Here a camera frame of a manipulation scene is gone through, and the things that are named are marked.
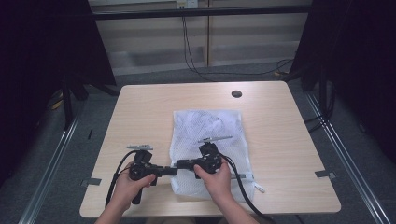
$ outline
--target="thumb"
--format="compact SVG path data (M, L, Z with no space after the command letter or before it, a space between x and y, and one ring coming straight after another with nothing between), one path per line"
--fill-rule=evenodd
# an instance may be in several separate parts
M210 176L209 173L207 173L200 165L195 164L194 165L194 172L201 177L204 181L207 180L207 178Z
M154 179L155 179L155 175L154 175L154 174L146 175L145 177L143 177L143 178L137 180L137 181L135 182L135 184L136 184L140 189L142 189L142 188L145 187L145 186L149 186L149 184L150 184L152 181L154 181Z

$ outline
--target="table bracket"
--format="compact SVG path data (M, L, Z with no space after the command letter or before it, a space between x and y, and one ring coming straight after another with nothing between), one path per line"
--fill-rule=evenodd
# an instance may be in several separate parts
M80 185L84 188L87 188L89 185L99 186L101 181L102 179L98 179L98 178L87 178L87 179L83 179Z
M335 179L337 177L335 172L327 172L326 170L316 171L315 175L317 176L317 178L323 178L328 176L330 180Z

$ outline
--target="black horizontal bar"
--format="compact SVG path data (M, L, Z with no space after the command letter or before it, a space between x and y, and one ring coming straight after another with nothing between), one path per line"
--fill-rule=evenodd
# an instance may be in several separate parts
M67 19L91 19L103 20L126 20L145 18L169 18L169 17L199 17L199 16L229 16L229 15L254 15L254 14L283 14L283 13L307 13L311 6L287 6L287 7L223 7L223 8L188 8L188 9L162 9L147 11L116 11L95 12L85 15L57 15Z

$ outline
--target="light wood tabletop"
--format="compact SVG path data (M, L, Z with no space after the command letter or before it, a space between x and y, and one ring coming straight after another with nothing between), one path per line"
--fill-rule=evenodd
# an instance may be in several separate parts
M240 98L232 91L241 91ZM173 114L187 109L239 110L247 139L255 181L253 203L264 214L335 213L341 204L304 125L289 87L281 81L156 84L125 86L120 92L80 213L99 217L111 178L129 145L151 145L150 162L170 165L169 148ZM133 155L126 160L133 160ZM248 211L246 203L241 203ZM174 194L170 177L143 190L141 204L132 205L125 217L221 216L212 201Z

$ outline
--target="hand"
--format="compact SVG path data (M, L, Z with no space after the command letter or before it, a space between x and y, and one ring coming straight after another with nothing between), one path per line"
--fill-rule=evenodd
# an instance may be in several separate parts
M155 179L155 175L147 175L139 180L132 180L129 177L129 167L132 164L132 162L128 163L125 169L120 173L113 197L110 201L111 203L120 205L123 211L126 211L131 206L131 201L139 190L144 187L148 188L150 183Z
M228 162L221 159L220 169L215 174L209 174L199 165L194 165L194 172L201 177L213 201L217 204L224 200L233 200L231 194L231 173Z

